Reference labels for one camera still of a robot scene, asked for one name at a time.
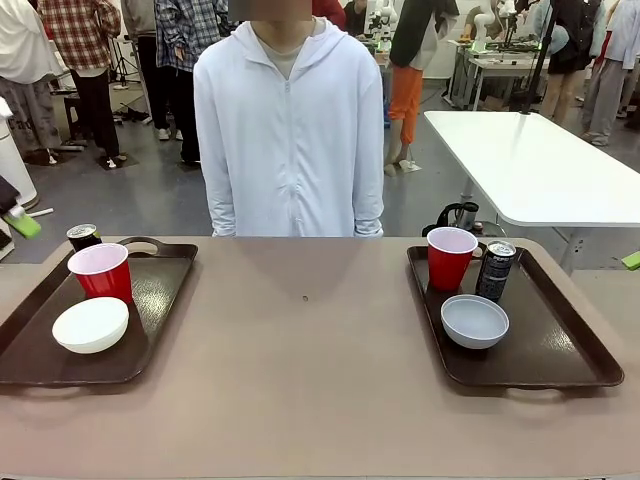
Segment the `brown tray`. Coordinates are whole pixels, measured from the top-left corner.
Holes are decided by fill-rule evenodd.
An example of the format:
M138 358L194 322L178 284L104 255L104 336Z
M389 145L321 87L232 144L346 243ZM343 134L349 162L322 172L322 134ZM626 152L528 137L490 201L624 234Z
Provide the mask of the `brown tray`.
M58 345L51 328L62 312L86 299L70 275L70 252L0 325L0 384L68 387L125 383L149 364L180 288L198 252L195 245L167 245L145 237L120 242L150 243L155 254L129 256L134 304L129 326L112 348L93 355Z
M436 347L447 374L467 386L522 389L612 387L622 383L620 365L551 281L531 253L517 249L500 306L509 332L494 347L469 350L444 331L440 309L450 297L475 293L481 263L471 262L458 292L427 288L427 247L407 250Z

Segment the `blue plaid shirt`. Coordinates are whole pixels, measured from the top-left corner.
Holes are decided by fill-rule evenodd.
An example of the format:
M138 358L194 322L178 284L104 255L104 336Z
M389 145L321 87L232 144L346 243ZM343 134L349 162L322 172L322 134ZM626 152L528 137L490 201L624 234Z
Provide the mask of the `blue plaid shirt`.
M228 0L155 0L158 66L192 72L205 49L222 40L220 25L228 22ZM184 60L176 54L184 51Z

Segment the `person in orange pants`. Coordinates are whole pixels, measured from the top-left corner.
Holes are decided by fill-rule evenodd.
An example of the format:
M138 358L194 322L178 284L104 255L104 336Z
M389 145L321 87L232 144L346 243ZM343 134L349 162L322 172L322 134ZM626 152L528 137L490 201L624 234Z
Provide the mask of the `person in orange pants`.
M431 62L438 41L453 28L459 15L455 0L405 0L389 59L393 64L391 139L384 171L407 170L422 95L422 72Z

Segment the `soda can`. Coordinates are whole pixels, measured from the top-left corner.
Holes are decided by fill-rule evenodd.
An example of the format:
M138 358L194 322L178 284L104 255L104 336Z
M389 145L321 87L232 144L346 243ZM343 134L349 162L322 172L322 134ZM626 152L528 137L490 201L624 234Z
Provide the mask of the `soda can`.
M515 258L516 247L509 242L498 240L487 245L476 283L476 295L497 303L502 297Z
M102 243L98 229L90 223L70 228L67 232L67 238L76 252Z

